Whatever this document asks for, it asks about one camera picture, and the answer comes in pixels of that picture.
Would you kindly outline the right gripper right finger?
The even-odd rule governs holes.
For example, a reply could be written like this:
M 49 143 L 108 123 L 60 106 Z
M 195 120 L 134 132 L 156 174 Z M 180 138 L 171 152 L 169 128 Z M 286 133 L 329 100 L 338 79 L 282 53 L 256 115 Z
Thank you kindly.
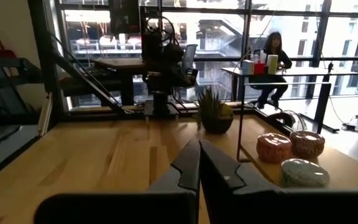
M 209 141 L 200 146 L 211 224 L 358 224 L 358 190 L 285 189 Z

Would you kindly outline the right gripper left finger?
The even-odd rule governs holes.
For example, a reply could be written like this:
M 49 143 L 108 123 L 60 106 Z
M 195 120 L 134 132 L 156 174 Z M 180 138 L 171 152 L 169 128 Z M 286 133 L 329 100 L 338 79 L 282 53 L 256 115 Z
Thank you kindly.
M 146 191 L 56 194 L 37 207 L 34 224 L 198 224 L 200 159 L 192 139 Z

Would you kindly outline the teal patterned bowl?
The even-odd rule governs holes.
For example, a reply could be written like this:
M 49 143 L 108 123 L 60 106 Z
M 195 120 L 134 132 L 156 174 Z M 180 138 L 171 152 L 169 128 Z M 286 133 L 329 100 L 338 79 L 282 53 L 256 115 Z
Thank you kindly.
M 287 159 L 281 163 L 281 183 L 285 187 L 324 188 L 330 183 L 328 172 L 304 159 Z

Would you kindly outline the red patterned bowl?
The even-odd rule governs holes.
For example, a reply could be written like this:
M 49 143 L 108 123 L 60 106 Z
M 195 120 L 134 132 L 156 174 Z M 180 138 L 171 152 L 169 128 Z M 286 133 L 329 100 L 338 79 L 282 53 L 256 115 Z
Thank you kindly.
M 256 151 L 261 161 L 279 163 L 290 155 L 291 141 L 277 133 L 261 134 L 257 138 Z

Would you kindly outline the grey office chair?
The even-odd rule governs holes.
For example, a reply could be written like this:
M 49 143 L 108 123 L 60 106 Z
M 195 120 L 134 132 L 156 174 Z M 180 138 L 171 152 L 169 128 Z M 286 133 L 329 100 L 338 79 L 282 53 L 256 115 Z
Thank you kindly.
M 194 61 L 197 46 L 198 46 L 197 44 L 190 44 L 186 46 L 185 53 L 183 56 L 183 61 L 182 61 L 183 68 L 187 69 L 193 67 L 193 61 Z

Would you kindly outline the brown wooden desk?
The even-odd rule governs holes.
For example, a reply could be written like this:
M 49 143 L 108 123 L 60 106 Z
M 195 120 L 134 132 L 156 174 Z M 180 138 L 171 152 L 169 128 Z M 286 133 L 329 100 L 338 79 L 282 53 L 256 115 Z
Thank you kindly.
M 121 102 L 124 106 L 134 105 L 133 76 L 145 75 L 146 66 L 141 58 L 98 58 L 92 60 L 95 67 L 112 70 L 112 76 L 117 77 L 123 85 Z

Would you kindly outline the green plant in black pot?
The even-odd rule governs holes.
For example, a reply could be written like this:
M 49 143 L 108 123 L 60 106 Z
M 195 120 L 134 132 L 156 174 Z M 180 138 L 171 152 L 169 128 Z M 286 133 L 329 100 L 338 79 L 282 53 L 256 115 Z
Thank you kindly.
M 219 99 L 210 87 L 198 95 L 196 121 L 198 130 L 202 128 L 210 134 L 224 134 L 231 127 L 234 119 L 232 108 Z

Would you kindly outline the light blue box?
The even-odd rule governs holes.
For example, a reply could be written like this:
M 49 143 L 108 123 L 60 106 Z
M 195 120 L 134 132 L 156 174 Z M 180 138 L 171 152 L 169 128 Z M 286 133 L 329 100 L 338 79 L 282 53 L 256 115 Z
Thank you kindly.
M 241 69 L 243 75 L 253 75 L 254 74 L 254 61 L 251 60 L 243 60 Z

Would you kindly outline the cream cylindrical container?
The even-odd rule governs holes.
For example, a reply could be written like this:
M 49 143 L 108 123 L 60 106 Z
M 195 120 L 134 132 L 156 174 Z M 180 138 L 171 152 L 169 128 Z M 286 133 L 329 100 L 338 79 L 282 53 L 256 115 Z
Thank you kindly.
M 267 55 L 266 65 L 268 66 L 267 73 L 269 75 L 276 74 L 277 65 L 278 65 L 278 55 L 274 55 L 274 54 Z

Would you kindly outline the black floor fan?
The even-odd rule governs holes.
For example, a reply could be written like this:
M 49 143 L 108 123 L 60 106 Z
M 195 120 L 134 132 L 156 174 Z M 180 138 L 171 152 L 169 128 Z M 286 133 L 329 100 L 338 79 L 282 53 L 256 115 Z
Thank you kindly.
M 292 128 L 292 130 L 294 131 L 306 131 L 307 125 L 305 120 L 303 119 L 302 115 L 299 113 L 296 113 L 292 110 L 285 110 L 284 113 L 288 114 L 290 117 L 290 124 L 288 125 L 289 127 Z

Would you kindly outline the person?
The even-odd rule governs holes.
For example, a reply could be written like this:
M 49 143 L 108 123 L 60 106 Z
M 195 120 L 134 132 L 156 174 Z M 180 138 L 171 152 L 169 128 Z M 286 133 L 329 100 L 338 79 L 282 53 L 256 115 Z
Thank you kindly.
M 264 53 L 267 55 L 277 55 L 278 62 L 276 69 L 289 69 L 292 67 L 292 61 L 289 56 L 282 49 L 282 36 L 279 32 L 272 32 L 265 43 L 263 48 Z M 286 83 L 287 81 L 278 75 L 256 75 L 253 77 L 249 77 L 250 83 Z M 283 96 L 283 94 L 287 91 L 288 85 L 257 85 L 257 87 L 261 88 L 262 92 L 257 100 L 257 107 L 259 109 L 264 109 L 264 106 L 267 102 L 269 94 L 276 90 L 276 92 L 271 96 L 271 100 L 275 109 L 279 107 L 279 100 Z

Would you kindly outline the silver aluminium extrusion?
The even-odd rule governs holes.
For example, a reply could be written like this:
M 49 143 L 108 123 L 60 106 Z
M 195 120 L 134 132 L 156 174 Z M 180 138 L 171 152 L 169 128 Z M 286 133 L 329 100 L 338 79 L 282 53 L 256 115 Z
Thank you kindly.
M 48 92 L 46 94 L 44 103 L 43 103 L 41 111 L 40 111 L 40 117 L 39 117 L 39 123 L 38 123 L 38 132 L 39 132 L 40 137 L 45 135 L 46 132 L 48 131 L 50 116 L 52 113 L 52 107 L 53 107 L 52 93 Z

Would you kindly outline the black metal rack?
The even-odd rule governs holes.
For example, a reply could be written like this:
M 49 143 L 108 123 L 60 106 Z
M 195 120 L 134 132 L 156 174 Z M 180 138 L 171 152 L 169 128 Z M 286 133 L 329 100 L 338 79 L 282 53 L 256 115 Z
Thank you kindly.
M 26 58 L 0 57 L 0 125 L 37 123 L 40 113 L 25 104 L 17 86 L 43 82 L 41 69 Z

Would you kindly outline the red dustpan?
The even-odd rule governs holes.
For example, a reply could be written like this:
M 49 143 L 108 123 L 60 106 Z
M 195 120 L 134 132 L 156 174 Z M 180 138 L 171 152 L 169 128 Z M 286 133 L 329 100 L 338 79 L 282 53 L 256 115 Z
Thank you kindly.
M 3 45 L 1 38 L 0 38 L 0 57 L 4 58 L 16 58 L 15 53 L 12 50 L 8 50 Z

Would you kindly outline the thin black metal frame stand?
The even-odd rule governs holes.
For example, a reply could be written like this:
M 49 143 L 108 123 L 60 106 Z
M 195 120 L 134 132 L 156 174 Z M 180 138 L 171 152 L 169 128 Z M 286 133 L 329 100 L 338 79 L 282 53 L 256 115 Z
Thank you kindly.
M 289 136 L 291 132 L 293 132 L 292 128 L 289 128 L 288 126 L 285 126 L 282 123 L 279 123 L 278 121 L 274 121 L 271 119 L 267 118 L 267 115 L 262 113 L 261 111 L 259 111 L 257 108 L 251 108 L 250 111 L 244 111 L 245 108 L 245 101 L 244 101 L 244 96 L 245 96 L 245 91 L 246 91 L 246 86 L 251 86 L 251 85 L 284 85 L 284 83 L 245 83 L 245 78 L 246 77 L 240 77 L 239 81 L 238 81 L 238 90 L 240 91 L 240 94 L 242 95 L 240 97 L 241 99 L 241 103 L 240 103 L 240 107 L 239 107 L 239 135 L 238 135 L 238 141 L 237 141 L 237 153 L 236 153 L 236 160 L 240 163 L 243 162 L 252 162 L 252 158 L 251 156 L 247 156 L 247 159 L 241 158 L 241 152 L 243 152 L 244 154 L 247 154 L 246 149 L 242 146 L 241 142 L 242 142 L 242 130 L 243 130 L 243 119 L 244 119 L 244 115 L 245 114 L 256 114 L 260 119 L 264 120 L 266 123 L 268 123 L 269 125 L 271 125 L 273 128 L 279 130 L 280 132 L 282 132 L 283 134 L 285 134 L 286 136 Z M 314 122 L 317 124 L 317 133 L 320 134 L 321 130 L 323 128 L 323 120 L 324 120 L 324 114 L 326 111 L 326 105 L 328 103 L 329 100 L 329 92 L 331 89 L 331 83 L 329 82 L 311 82 L 311 83 L 294 83 L 294 85 L 321 85 L 321 90 L 319 93 L 319 100 L 318 100 L 318 107 L 316 108 L 316 114 L 319 116 L 321 115 L 320 118 L 315 118 Z

